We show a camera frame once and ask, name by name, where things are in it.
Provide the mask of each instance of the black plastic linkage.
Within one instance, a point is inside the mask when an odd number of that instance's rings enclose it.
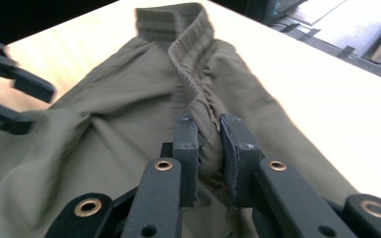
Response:
[[[46,238],[111,237],[115,229],[113,202],[107,195],[88,193],[66,205],[48,230]]]
[[[355,194],[345,202],[345,222],[359,237],[381,238],[381,198]]]
[[[129,211],[131,210],[132,202],[134,201],[137,190],[138,187],[135,187],[132,190],[123,194],[122,196],[113,200],[116,228],[112,237],[119,238],[120,234],[122,234],[123,229],[125,227],[126,218],[128,217]]]
[[[254,202],[268,202],[283,237],[356,237],[292,165],[264,159],[259,167],[251,182],[265,197]]]
[[[30,117],[0,105],[0,130],[13,135],[24,135],[33,124]]]
[[[0,55],[0,76],[15,79],[14,88],[45,102],[51,102],[55,88],[44,79],[17,68],[13,60]]]
[[[265,158],[260,145],[243,121],[231,114],[220,116],[225,151],[225,185],[233,207],[252,207],[250,172]]]
[[[262,238],[282,238],[283,232],[273,213],[262,212],[253,208],[252,220],[255,225],[258,237]]]
[[[182,165],[182,207],[193,207],[198,201],[199,143],[197,127],[189,116],[176,122],[173,158]]]
[[[181,237],[181,164],[160,158],[147,164],[122,238]]]

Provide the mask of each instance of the elastic waistband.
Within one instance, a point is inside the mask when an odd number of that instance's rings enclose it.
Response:
[[[136,10],[139,37],[148,41],[171,41],[169,57],[183,78],[189,79],[198,60],[213,41],[213,28],[198,3]],[[193,82],[190,86],[197,91]]]

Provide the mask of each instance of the tabletop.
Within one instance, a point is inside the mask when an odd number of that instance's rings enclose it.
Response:
[[[51,82],[54,101],[135,37],[137,7],[186,0],[122,0],[15,42],[18,66]],[[215,37],[232,44],[293,123],[360,191],[381,197],[381,77],[333,58],[214,3]],[[18,111],[50,105],[0,78],[0,103]]]

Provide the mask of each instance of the screw hole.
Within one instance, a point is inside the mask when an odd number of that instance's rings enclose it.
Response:
[[[73,211],[76,216],[87,217],[94,215],[101,209],[101,201],[98,198],[87,198],[79,202]]]
[[[287,169],[286,164],[279,161],[272,161],[269,163],[269,167],[274,171],[284,171]]]
[[[154,225],[146,225],[141,230],[141,235],[144,237],[152,237],[157,234],[157,227]]]
[[[362,200],[360,202],[360,206],[370,215],[381,218],[381,204],[379,202],[372,200]]]
[[[335,231],[328,226],[320,226],[319,232],[320,232],[320,234],[322,234],[326,237],[335,237],[336,236]]]
[[[156,169],[159,171],[167,171],[167,170],[171,169],[172,166],[173,166],[173,164],[171,162],[168,162],[168,161],[161,161],[161,162],[156,163]]]
[[[81,207],[81,211],[90,211],[95,208],[94,203],[86,203]]]

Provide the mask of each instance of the olive green garment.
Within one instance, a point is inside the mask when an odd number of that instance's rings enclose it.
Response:
[[[293,163],[324,197],[343,203],[355,192],[235,49],[213,38],[200,5],[136,14],[138,37],[52,108],[26,113],[37,120],[30,134],[0,132],[0,237],[43,237],[73,198],[89,192],[116,198],[135,187],[146,163],[172,141],[176,119],[188,114],[199,129],[203,186],[200,204],[184,212],[184,237],[253,232],[250,210],[223,205],[221,113],[242,118],[268,157]]]

